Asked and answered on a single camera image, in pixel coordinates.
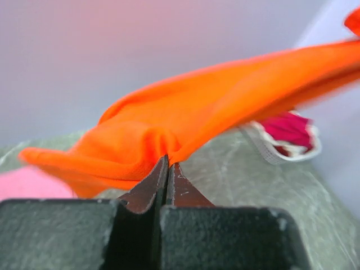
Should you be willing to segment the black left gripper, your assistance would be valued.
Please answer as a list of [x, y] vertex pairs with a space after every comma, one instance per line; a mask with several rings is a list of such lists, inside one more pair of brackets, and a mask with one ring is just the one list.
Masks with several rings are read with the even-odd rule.
[[[287, 212], [203, 208], [215, 205], [185, 177], [178, 163], [170, 167], [169, 175], [168, 168], [165, 155], [140, 183], [118, 197], [121, 204], [3, 201], [1, 268], [311, 268], [299, 229]], [[166, 186], [167, 206], [156, 212], [151, 207]]]

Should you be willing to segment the orange t shirt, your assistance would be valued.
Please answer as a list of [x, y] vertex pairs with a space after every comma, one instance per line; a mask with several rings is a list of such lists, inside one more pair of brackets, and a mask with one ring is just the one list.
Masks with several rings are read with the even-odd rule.
[[119, 99], [69, 150], [19, 159], [79, 197], [130, 190], [158, 160], [186, 160], [218, 134], [310, 102], [359, 78], [359, 39], [237, 60], [174, 76]]

